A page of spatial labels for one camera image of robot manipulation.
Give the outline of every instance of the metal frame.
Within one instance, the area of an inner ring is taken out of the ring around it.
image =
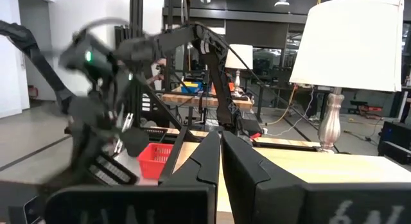
[[[160,178],[159,178],[159,185],[162,184],[163,182],[167,181],[167,179],[173,174],[174,172],[174,167],[177,163],[177,159],[179,158],[182,145],[184,144],[184,141],[187,141],[187,138],[189,138],[191,132],[188,130],[187,127],[182,127],[180,130],[180,133],[177,135],[177,138],[175,139],[175,143],[173,145],[173,149],[168,157],[168,160],[166,161],[166,164],[164,165],[163,170],[161,171]],[[198,138],[198,143],[200,143],[204,137],[197,137]],[[267,142],[257,142],[253,141],[253,147],[257,148],[272,148],[272,149],[280,149],[280,150],[299,150],[299,151],[317,151],[316,148],[314,147],[303,147],[303,146],[292,146],[292,145],[287,145],[287,144],[274,144],[274,143],[267,143]]]
[[[260,99],[263,97],[264,94],[264,89],[265,87],[259,85],[259,92],[258,92],[258,105],[257,105],[257,113],[256,113],[256,118],[258,120],[258,122],[262,123],[263,121],[261,120],[261,108],[263,107],[263,100]],[[278,89],[278,90],[292,90],[291,88],[289,89],[282,89],[279,87],[273,87],[273,89]],[[327,101],[327,97],[328,94],[331,92],[331,90],[318,90],[318,89],[314,89],[314,92],[316,93],[321,93],[324,94],[324,99],[322,100],[322,104],[321,104],[321,112],[320,112],[320,119],[322,120],[324,118],[324,115],[326,113],[326,101]]]
[[[162,15],[167,17],[167,20],[172,23],[172,17],[181,16],[180,8],[164,7]],[[290,24],[306,24],[307,15],[292,15],[282,13],[264,13],[264,12],[239,12],[228,10],[211,10],[211,9],[190,9],[191,18],[205,18],[205,19],[228,19],[241,21],[259,21],[259,22],[283,22]]]
[[[130,30],[131,39],[143,34],[143,0],[130,0]],[[141,86],[135,84],[131,90],[131,113],[134,114],[133,126],[140,127],[143,93]]]

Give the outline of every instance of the silver lamp base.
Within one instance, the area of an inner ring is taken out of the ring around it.
[[[318,132],[321,145],[319,151],[321,152],[334,153],[334,143],[340,138],[341,134],[340,109],[343,100],[344,96],[341,95],[341,88],[335,88],[334,92],[328,95],[327,112]]]

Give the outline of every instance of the green led light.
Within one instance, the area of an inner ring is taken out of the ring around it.
[[[86,51],[86,52],[85,52],[85,60],[86,60],[87,62],[91,62],[91,60],[92,60],[92,53],[91,53],[91,51]]]

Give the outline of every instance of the black panel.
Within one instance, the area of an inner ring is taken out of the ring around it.
[[[168,8],[162,9],[164,16],[168,15]],[[180,19],[181,10],[173,9],[173,15]],[[191,9],[190,19],[206,18],[206,19],[228,19],[240,21],[261,21],[261,22],[286,22],[292,24],[305,24],[307,15],[291,15],[283,13],[261,13],[261,12],[235,12],[228,10],[207,10],[207,9]]]
[[[230,44],[284,48],[288,25],[273,22],[227,21],[225,36]]]
[[[290,24],[288,32],[302,33],[304,31],[305,24]]]
[[[192,8],[207,8],[217,10],[238,10],[247,12],[280,12],[274,4],[278,0],[211,0],[209,4],[202,4],[200,0],[191,0]],[[306,15],[308,10],[317,3],[317,0],[287,0],[290,3],[292,14]],[[173,6],[179,7],[181,0],[173,0]]]
[[[404,0],[404,21],[411,21],[411,0]]]
[[[167,22],[167,15],[164,16],[164,24]],[[224,20],[223,19],[208,19],[208,18],[198,18],[198,17],[190,17],[190,22],[201,22],[202,24],[206,25],[207,27],[212,28],[223,28],[224,27]],[[181,18],[179,16],[174,16],[173,24],[181,24]]]

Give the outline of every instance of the black metal bar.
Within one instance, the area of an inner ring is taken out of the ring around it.
[[[167,117],[167,119],[174,125],[174,127],[176,129],[180,130],[182,128],[181,123],[171,113],[171,111],[168,109],[166,104],[164,104],[164,102],[162,102],[161,99],[157,97],[155,91],[153,91],[150,88],[150,86],[147,85],[147,83],[145,82],[145,79],[142,76],[140,76],[138,74],[135,74],[135,82],[137,84],[139,84],[139,86],[142,88],[142,90],[151,99],[152,103],[157,105],[157,108]]]
[[[270,148],[270,149],[277,149],[277,150],[298,150],[298,151],[317,151],[314,147],[307,147],[307,146],[294,146],[289,144],[278,144],[278,143],[268,143],[268,142],[252,142],[253,147],[256,148]]]
[[[183,61],[182,61],[182,75],[183,77],[186,77],[187,72],[189,72],[189,65],[191,65],[191,63],[189,63],[191,61],[191,56],[188,55],[188,44],[184,45],[184,57],[183,57]]]
[[[328,94],[329,94],[328,92],[325,92],[323,95],[322,104],[321,104],[321,113],[320,113],[321,121],[323,120],[324,115],[326,114]]]
[[[130,39],[137,38],[143,35],[143,0],[130,0],[130,30]],[[143,70],[144,75],[150,76],[147,69]],[[132,83],[132,96],[130,98],[130,103],[132,107],[131,112],[134,114],[133,126],[140,127],[143,95],[140,85],[138,83],[135,83],[135,80],[133,80]]]
[[[119,178],[117,175],[115,175],[113,172],[108,170],[106,167],[104,167],[100,163],[95,162],[94,166],[96,166],[101,172],[105,173],[107,176],[109,176],[111,179],[113,179],[118,184],[120,184],[120,185],[124,184],[124,181],[121,178]]]
[[[163,16],[173,15],[181,16],[180,8],[164,7]],[[263,13],[263,12],[240,12],[228,10],[210,10],[210,9],[190,9],[191,18],[206,19],[230,19],[242,21],[260,21],[260,22],[286,22],[292,24],[306,24],[307,15],[292,15],[281,13]]]
[[[183,86],[188,91],[188,93],[193,93],[191,91],[191,89],[189,87],[187,87],[187,85],[179,78],[179,76],[177,76],[175,71],[172,72],[172,76],[174,76],[177,79],[177,81],[180,83],[180,85]]]
[[[193,107],[188,108],[188,126],[193,124]]]
[[[293,127],[293,129],[294,129],[298,134],[300,134],[300,136],[301,136],[302,138],[304,138],[306,141],[311,141],[310,138],[308,138],[305,134],[303,134],[302,131],[300,131],[300,130],[296,127],[296,125],[294,125],[293,123],[291,123],[291,122],[290,122],[289,120],[287,120],[285,117],[284,117],[283,119],[284,119],[285,122],[287,122],[291,127]]]
[[[401,66],[401,83],[405,81],[405,78],[410,74],[411,64],[411,26],[407,31],[407,37],[405,39],[405,45],[402,53],[402,66]],[[398,113],[401,110],[403,103],[404,90],[402,92],[395,92],[394,99],[392,100],[390,117],[398,117]]]
[[[173,0],[168,0],[168,4],[172,5],[173,4]],[[166,15],[173,15],[173,8],[170,7],[169,9],[166,10]],[[173,17],[172,16],[168,16],[167,17],[167,28],[168,29],[172,29],[173,28]],[[166,72],[164,74],[164,90],[166,92],[170,91],[170,71],[171,69],[173,69],[173,55],[174,52],[168,53],[166,55],[166,59],[167,59],[167,65],[166,65]]]
[[[186,134],[188,132],[189,130],[187,129],[187,127],[182,127],[180,129],[179,136],[177,137],[177,140],[175,140],[173,149],[171,150],[171,153],[168,156],[167,162],[161,171],[160,178],[159,178],[159,184],[167,181],[170,175],[173,174],[175,164],[177,163],[177,159],[179,158],[182,145],[184,144],[184,139],[186,138]]]
[[[154,93],[156,93],[156,94],[182,95],[182,96],[199,96],[197,93],[184,93],[184,92],[173,92],[173,91],[164,92],[163,90],[155,90]],[[208,98],[217,98],[217,96],[216,96],[216,95],[208,94]],[[243,100],[243,101],[247,101],[247,100],[248,100],[248,98],[245,98],[245,97],[236,97],[236,96],[233,96],[232,99],[235,99],[235,100]]]
[[[262,85],[259,85],[258,107],[257,107],[257,114],[256,114],[256,118],[259,123],[263,122],[261,120],[261,107],[263,106],[263,93],[264,93],[264,87]]]

